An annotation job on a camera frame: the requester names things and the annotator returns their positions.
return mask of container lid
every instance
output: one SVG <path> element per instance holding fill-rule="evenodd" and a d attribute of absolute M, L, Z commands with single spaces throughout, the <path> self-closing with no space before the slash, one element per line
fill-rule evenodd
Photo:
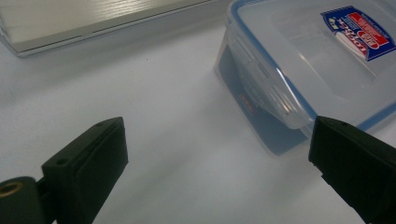
<path fill-rule="evenodd" d="M 295 128 L 321 115 L 366 131 L 395 111 L 396 2 L 239 0 L 229 23 L 305 114 Z"/>

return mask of white table surface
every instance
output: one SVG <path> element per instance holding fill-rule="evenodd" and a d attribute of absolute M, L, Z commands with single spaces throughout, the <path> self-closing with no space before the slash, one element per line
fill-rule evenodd
<path fill-rule="evenodd" d="M 214 66 L 227 1 L 20 59 L 0 46 L 0 181 L 123 116 L 130 163 L 95 223 L 363 223 L 308 162 L 250 129 Z M 396 122 L 375 133 L 396 146 Z"/>

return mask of clear plastic box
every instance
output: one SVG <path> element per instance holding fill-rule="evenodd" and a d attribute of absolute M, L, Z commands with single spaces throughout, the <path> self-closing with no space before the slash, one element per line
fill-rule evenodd
<path fill-rule="evenodd" d="M 288 128 L 310 137 L 321 115 L 367 132 L 394 114 L 396 1 L 238 0 L 226 25 L 247 103 Z"/>

